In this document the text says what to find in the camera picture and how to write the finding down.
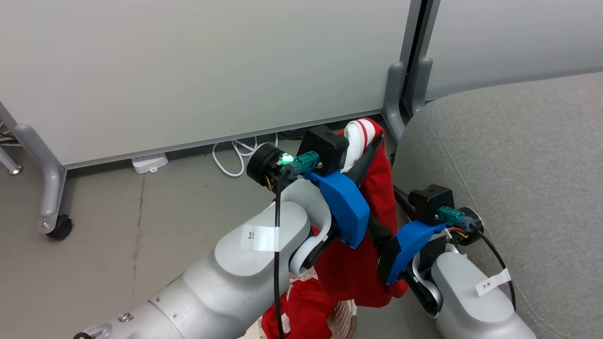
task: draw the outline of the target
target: bolt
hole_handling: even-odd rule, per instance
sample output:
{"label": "bolt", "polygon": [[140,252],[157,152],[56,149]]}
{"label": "bolt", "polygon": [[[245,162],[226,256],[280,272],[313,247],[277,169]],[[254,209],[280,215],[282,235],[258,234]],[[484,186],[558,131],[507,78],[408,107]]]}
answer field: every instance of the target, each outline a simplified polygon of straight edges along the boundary
{"label": "bolt", "polygon": [[117,320],[119,320],[120,322],[123,322],[123,323],[129,322],[132,319],[134,319],[134,316],[131,315],[130,313],[124,313],[117,318]]}

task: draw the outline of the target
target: white partition panel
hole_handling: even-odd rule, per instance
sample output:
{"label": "white partition panel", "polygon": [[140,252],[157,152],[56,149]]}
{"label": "white partition panel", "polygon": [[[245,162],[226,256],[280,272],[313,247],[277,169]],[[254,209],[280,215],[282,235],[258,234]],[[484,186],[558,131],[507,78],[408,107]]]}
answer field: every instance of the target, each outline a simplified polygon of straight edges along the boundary
{"label": "white partition panel", "polygon": [[603,1],[440,2],[427,100],[495,84],[603,70]]}
{"label": "white partition panel", "polygon": [[77,164],[380,109],[410,0],[5,0],[0,101]]}

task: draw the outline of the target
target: laundry basket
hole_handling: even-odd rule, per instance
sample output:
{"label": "laundry basket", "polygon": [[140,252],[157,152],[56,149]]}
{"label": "laundry basket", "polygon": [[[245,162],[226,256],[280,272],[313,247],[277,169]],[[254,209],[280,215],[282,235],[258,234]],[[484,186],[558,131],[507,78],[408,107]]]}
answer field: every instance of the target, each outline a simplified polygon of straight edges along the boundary
{"label": "laundry basket", "polygon": [[[294,275],[289,276],[289,281],[292,283],[296,280],[308,280],[311,278],[317,278],[316,271],[312,268],[303,277],[296,278]],[[356,304],[354,300],[346,300],[342,302],[336,302],[333,307],[333,312],[327,319],[327,324],[331,330],[331,339],[350,339],[356,332]],[[268,339],[264,331],[262,330],[262,319],[257,321],[259,326],[259,337],[260,339]]]}

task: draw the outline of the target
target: gray fabric ottoman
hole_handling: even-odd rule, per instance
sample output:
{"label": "gray fabric ottoman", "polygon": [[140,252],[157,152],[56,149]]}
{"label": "gray fabric ottoman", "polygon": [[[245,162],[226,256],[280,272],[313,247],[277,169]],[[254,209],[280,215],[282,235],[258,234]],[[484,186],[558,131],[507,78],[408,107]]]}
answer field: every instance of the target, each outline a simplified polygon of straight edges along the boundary
{"label": "gray fabric ottoman", "polygon": [[[603,338],[603,73],[428,104],[402,135],[394,183],[451,188],[478,212],[538,338]],[[501,271],[483,241],[461,250]]]}

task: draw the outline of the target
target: floor crack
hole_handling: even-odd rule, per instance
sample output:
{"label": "floor crack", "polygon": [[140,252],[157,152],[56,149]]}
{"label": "floor crack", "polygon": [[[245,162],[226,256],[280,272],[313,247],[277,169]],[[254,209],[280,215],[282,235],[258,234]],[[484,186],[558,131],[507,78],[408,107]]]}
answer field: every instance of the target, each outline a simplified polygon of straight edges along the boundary
{"label": "floor crack", "polygon": [[140,250],[140,239],[142,238],[142,229],[140,228],[140,221],[142,220],[142,203],[144,202],[145,196],[145,179],[146,174],[142,175],[142,188],[140,189],[140,206],[138,207],[138,225],[136,225],[136,244],[134,247],[134,269],[132,272],[132,307],[134,307],[134,287],[136,285],[136,261],[138,259],[138,251]]}

